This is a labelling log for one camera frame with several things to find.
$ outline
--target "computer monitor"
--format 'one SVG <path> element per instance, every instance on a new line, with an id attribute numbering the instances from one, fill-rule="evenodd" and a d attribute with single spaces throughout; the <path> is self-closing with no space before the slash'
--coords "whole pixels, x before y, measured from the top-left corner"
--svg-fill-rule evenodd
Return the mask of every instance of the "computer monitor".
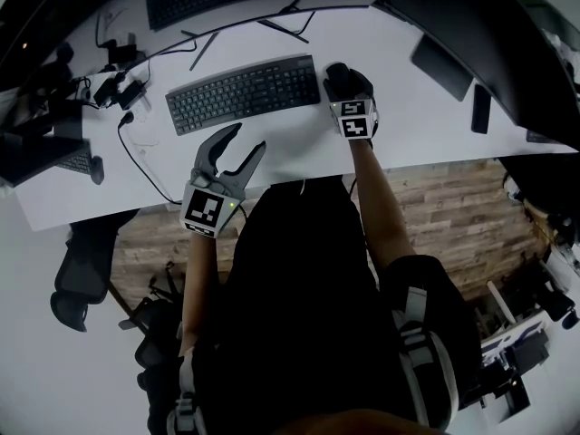
<path id="1" fill-rule="evenodd" d="M 580 150 L 574 85 L 516 0 L 382 0 L 444 47 L 518 126 Z"/>

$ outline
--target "wooden floor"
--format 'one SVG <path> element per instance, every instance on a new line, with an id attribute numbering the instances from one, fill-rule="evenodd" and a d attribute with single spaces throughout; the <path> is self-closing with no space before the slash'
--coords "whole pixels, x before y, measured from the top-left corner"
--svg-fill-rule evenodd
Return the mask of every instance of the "wooden floor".
<path id="1" fill-rule="evenodd" d="M 505 170 L 496 160 L 414 166 L 386 173 L 417 253 L 436 256 L 466 299 L 485 291 L 488 280 L 513 272 L 523 257 L 542 255 L 546 249 L 523 207 L 506 196 L 502 188 Z M 353 176 L 343 181 L 349 188 Z M 263 191 L 247 192 L 243 206 L 248 214 Z M 353 201 L 358 206 L 356 189 Z M 189 232 L 179 226 L 178 211 L 171 205 L 144 208 L 121 229 L 111 280 L 129 306 L 136 306 L 148 294 L 153 275 L 163 277 L 168 261 L 185 272 Z M 243 226 L 243 216 L 236 214 L 217 241 L 222 282 L 232 266 Z"/>

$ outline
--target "forearm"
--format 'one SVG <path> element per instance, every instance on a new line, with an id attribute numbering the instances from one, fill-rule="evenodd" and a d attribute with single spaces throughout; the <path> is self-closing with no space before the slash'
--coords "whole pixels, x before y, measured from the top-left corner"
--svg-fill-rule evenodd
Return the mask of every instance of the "forearm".
<path id="1" fill-rule="evenodd" d="M 362 226 L 372 261 L 384 269 L 401 256 L 413 255 L 397 198 L 366 140 L 351 140 Z"/>
<path id="2" fill-rule="evenodd" d="M 188 270 L 183 295 L 183 338 L 179 355 L 197 341 L 208 315 L 210 292 L 218 281 L 216 240 L 198 234 L 189 243 Z"/>

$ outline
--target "office chair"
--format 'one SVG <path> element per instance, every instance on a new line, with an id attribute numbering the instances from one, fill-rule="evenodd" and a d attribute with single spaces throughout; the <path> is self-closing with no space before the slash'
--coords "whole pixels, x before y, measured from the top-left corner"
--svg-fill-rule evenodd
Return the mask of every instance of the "office chair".
<path id="1" fill-rule="evenodd" d="M 68 251 L 54 279 L 51 309 L 62 324 L 86 332 L 88 305 L 102 303 L 111 280 L 117 232 L 135 217 L 137 209 L 71 224 Z"/>

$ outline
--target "desk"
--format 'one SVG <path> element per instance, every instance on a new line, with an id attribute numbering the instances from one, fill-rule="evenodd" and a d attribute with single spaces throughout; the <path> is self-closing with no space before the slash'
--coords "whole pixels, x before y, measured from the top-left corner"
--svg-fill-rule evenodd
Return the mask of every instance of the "desk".
<path id="1" fill-rule="evenodd" d="M 276 21 L 289 28 L 298 28 L 306 17 L 307 14 L 295 14 Z M 89 46 L 94 37 L 93 23 L 84 24 L 70 39 L 73 48 L 86 48 L 82 53 L 77 52 L 78 56 L 72 60 L 78 75 L 87 73 L 91 62 L 97 66 L 106 62 L 104 51 Z M 348 27 L 348 39 L 340 36 L 344 27 Z M 125 126 L 123 133 L 130 138 L 127 140 L 130 150 L 171 198 L 181 199 L 199 144 L 217 129 L 178 137 L 165 94 L 215 73 L 303 53 L 314 57 L 321 103 L 244 120 L 244 127 L 218 162 L 222 170 L 236 169 L 247 153 L 265 140 L 266 155 L 250 180 L 249 188 L 353 172 L 348 144 L 334 127 L 322 86 L 325 67 L 338 61 L 361 71 L 374 83 L 381 126 L 373 142 L 377 158 L 385 169 L 573 151 L 563 145 L 526 143 L 525 130 L 514 127 L 494 101 L 488 135 L 472 133 L 469 126 L 473 85 L 463 102 L 456 101 L 411 64 L 410 56 L 421 38 L 421 31 L 379 10 L 321 11 L 303 36 L 310 40 L 309 44 L 260 24 L 244 24 L 222 32 L 193 72 L 189 71 L 189 66 L 195 53 L 172 54 L 151 61 L 146 97 L 152 110 L 146 117 L 140 116 Z M 207 39 L 199 39 L 200 46 Z M 147 64 L 131 73 L 136 78 L 147 79 Z M 119 143 L 116 127 L 122 115 L 118 107 L 106 111 L 85 108 L 83 111 L 83 135 L 91 140 L 93 154 L 104 161 L 105 180 L 100 186 L 95 186 L 85 175 L 53 168 L 17 188 L 17 196 L 33 230 L 164 202 L 133 166 Z"/>

